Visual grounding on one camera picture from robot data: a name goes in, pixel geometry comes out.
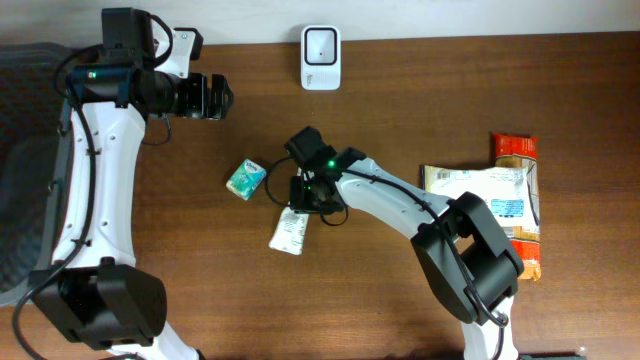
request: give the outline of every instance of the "wood grain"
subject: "wood grain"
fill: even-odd
[[[207,358],[382,358],[460,352],[410,244],[367,214],[313,218],[302,256],[270,250],[280,209],[224,182],[244,158],[268,165],[306,125],[417,184],[418,165],[492,164],[490,132],[539,137],[542,279],[513,309],[523,353],[640,353],[640,33],[343,44],[334,92],[299,85],[296,44],[207,47],[193,71],[225,74],[223,122],[174,119],[143,147],[134,191],[138,267],[161,278],[169,321]],[[147,140],[163,124],[151,121]],[[283,166],[274,192],[286,194]],[[23,359],[0,309],[0,357]],[[51,359],[95,359],[36,309],[23,327]]]

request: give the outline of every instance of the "wooden table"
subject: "wooden table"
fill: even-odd
[[[460,325],[429,289],[409,242],[354,211],[312,218],[302,256],[268,248],[280,214],[261,188],[225,189],[244,158],[263,165],[306,125],[417,184],[418,165],[492,165],[490,132],[539,137],[542,279],[513,309],[523,353],[640,353],[640,33],[343,44],[342,86],[308,92],[297,44],[207,47],[193,71],[225,74],[226,121],[173,120],[138,158],[138,267],[164,281],[169,321],[207,358],[383,358],[460,352]],[[147,140],[164,136],[151,121]],[[286,193],[283,166],[274,192]],[[25,358],[0,309],[0,357]],[[38,311],[22,321],[51,359],[95,359]]]

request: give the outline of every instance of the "small white packet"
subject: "small white packet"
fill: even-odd
[[[309,214],[296,214],[290,207],[284,208],[269,247],[293,255],[302,254],[308,222]]]
[[[449,170],[424,167],[425,190],[457,199],[465,191],[481,197],[500,226],[535,227],[526,168]]]

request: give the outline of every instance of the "white label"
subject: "white label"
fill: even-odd
[[[302,254],[308,222],[309,214],[296,214],[291,208],[284,208],[269,247],[293,255]]]

